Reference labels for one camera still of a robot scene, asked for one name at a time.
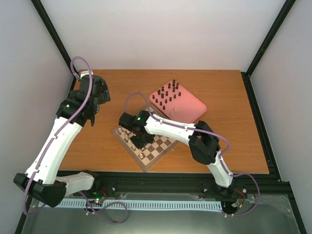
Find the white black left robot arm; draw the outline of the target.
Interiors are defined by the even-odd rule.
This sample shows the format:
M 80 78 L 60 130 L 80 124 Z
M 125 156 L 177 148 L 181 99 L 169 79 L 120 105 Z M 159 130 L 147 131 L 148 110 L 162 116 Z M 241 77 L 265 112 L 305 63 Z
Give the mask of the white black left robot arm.
M 99 106 L 110 101 L 108 86 L 99 76 L 84 75 L 80 87 L 72 90 L 56 112 L 51 133 L 36 160 L 25 173 L 18 173 L 14 183 L 27 195 L 49 207 L 55 207 L 71 194 L 85 191 L 90 196 L 101 192 L 98 175 L 84 170 L 75 175 L 57 176 L 59 166 L 71 143 L 89 120 L 95 122 Z

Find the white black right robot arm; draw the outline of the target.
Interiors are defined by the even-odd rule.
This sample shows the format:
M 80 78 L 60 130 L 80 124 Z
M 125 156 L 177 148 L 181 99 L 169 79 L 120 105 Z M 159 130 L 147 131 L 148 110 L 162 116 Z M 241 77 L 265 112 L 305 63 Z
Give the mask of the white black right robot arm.
M 124 112 L 118 124 L 133 133 L 130 141 L 138 149 L 152 143 L 156 135 L 184 143 L 190 148 L 193 159 L 208 167 L 219 193 L 224 197 L 234 193 L 233 173 L 226 166 L 219 145 L 221 136 L 215 134 L 206 122 L 182 123 L 142 110 L 137 116 Z

